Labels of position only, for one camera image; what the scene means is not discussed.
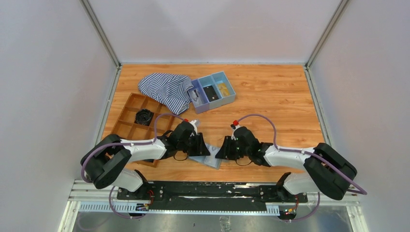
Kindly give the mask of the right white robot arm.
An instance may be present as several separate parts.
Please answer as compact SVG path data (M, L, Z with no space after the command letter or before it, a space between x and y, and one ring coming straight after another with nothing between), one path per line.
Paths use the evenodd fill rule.
M233 134L224 138L216 158L237 160L244 156L259 166L301 170L284 174L277 182L284 190L282 196L321 192L342 200L357 176L357 169L326 143L309 148L284 147L259 142L248 128L236 126Z

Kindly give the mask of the blue three-compartment box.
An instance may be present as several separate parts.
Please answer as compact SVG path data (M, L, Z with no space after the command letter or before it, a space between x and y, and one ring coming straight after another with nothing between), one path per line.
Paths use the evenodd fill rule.
M192 80L188 95L197 114L233 103L236 92L224 71Z

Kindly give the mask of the grey card holder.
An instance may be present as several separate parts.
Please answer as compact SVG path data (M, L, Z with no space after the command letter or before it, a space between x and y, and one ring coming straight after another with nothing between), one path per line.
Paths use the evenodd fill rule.
M222 159L216 158L216 154L219 152L220 147L216 147L207 143L205 144L205 146L210 152L209 156L193 156L189 157L189 159L218 170L222 163Z

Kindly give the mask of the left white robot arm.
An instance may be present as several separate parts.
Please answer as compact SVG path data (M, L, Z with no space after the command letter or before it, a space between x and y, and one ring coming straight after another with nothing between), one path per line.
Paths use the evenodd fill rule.
M141 160L163 160L181 151L187 156L209 156L196 120L182 121L174 130L150 140L132 141L110 134L86 153L80 161L84 181L95 188L117 186L130 192L137 191L145 178L126 165Z

